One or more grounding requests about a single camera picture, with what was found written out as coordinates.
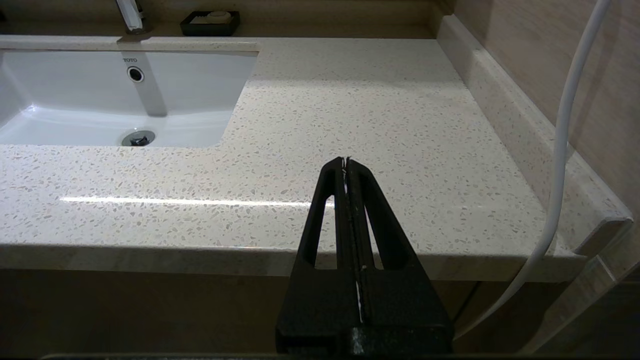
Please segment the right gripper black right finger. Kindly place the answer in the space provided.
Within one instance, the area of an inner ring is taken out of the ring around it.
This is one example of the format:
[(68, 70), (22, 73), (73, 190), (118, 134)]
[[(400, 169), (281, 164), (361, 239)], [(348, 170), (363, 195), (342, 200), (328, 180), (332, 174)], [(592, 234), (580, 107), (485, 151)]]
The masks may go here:
[(358, 260), (360, 323), (352, 356), (430, 356), (453, 351), (453, 324), (372, 171), (346, 161)]

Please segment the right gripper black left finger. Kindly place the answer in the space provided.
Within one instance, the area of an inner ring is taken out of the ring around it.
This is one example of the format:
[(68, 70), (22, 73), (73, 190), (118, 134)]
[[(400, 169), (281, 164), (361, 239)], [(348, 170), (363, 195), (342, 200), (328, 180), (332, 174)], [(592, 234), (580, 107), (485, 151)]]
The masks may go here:
[[(336, 157), (322, 167), (318, 176), (275, 326), (278, 353), (337, 354), (343, 335), (361, 323), (344, 170), (345, 159)], [(334, 198), (336, 268), (318, 269), (318, 246), (330, 197)]]

